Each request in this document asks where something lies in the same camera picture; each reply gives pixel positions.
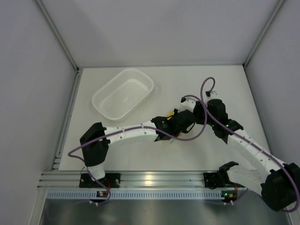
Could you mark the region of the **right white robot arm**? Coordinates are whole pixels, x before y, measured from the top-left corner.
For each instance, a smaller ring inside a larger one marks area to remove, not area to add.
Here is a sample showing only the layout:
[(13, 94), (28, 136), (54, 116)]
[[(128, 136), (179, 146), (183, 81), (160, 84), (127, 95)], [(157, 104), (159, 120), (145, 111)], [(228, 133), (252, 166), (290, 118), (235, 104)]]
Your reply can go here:
[(256, 192), (274, 211), (295, 212), (300, 206), (300, 168), (287, 164), (266, 152), (245, 131), (243, 126), (226, 113), (220, 99), (206, 103), (196, 101), (193, 108), (196, 123), (211, 126), (216, 137), (240, 153), (253, 167), (247, 170), (239, 163), (229, 162), (219, 168), (219, 182), (232, 183)]

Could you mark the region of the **yellow fake banana bunch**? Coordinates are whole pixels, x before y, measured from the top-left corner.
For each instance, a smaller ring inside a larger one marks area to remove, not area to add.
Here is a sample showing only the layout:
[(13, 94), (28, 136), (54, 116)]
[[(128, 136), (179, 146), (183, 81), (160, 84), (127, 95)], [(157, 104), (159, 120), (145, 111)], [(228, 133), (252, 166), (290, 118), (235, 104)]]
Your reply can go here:
[(174, 111), (168, 113), (168, 114), (166, 115), (166, 118), (171, 118), (173, 115), (174, 115)]

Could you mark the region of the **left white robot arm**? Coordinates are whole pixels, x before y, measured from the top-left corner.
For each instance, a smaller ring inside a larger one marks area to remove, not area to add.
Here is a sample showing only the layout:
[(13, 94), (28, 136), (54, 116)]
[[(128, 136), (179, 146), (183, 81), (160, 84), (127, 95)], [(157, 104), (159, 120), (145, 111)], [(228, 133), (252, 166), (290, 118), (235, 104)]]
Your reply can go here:
[(105, 184), (104, 161), (109, 149), (126, 143), (167, 141), (187, 133), (194, 124), (195, 116), (190, 110), (176, 110), (171, 116), (157, 116), (132, 127), (104, 127), (101, 122), (93, 124), (80, 138), (84, 164), (91, 173), (91, 184), (95, 187)]

